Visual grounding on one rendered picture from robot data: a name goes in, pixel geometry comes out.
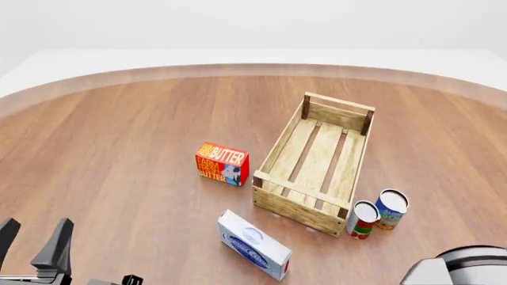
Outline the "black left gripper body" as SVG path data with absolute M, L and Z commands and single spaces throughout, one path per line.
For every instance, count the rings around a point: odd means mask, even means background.
M 35 275 L 0 275 L 0 285 L 71 285 L 72 270 L 38 269 Z

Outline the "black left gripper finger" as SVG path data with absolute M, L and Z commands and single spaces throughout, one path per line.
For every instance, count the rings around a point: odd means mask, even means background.
M 20 228 L 21 224 L 14 218 L 7 218 L 0 224 L 0 262 L 5 260 Z
M 71 275 L 71 238 L 74 223 L 69 218 L 62 218 L 52 235 L 31 260 L 37 276 Z

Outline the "wooden slat tray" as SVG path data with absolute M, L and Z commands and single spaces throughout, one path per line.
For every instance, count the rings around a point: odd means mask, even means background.
M 307 92 L 259 170 L 253 203 L 337 237 L 345 228 L 375 108 Z

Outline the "red butter box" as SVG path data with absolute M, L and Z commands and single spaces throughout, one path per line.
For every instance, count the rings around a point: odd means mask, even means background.
M 241 187 L 249 176 L 249 153 L 204 142 L 196 152 L 199 175 Z

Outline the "white and blue food box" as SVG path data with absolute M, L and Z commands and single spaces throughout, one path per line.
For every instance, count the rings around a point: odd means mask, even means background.
M 217 220 L 224 244 L 257 268 L 280 282 L 290 269 L 292 251 L 233 211 L 225 210 Z

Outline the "tomato print tin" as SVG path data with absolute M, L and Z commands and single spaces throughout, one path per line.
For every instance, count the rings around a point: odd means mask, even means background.
M 380 220 L 378 208 L 370 201 L 357 201 L 351 210 L 346 230 L 351 237 L 364 240 L 369 237 L 373 226 Z

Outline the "blue alphabet soup tin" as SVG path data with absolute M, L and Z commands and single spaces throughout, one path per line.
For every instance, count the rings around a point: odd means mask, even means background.
M 375 202 L 380 213 L 376 226 L 382 230 L 393 230 L 407 212 L 409 200 L 396 189 L 384 189 Z

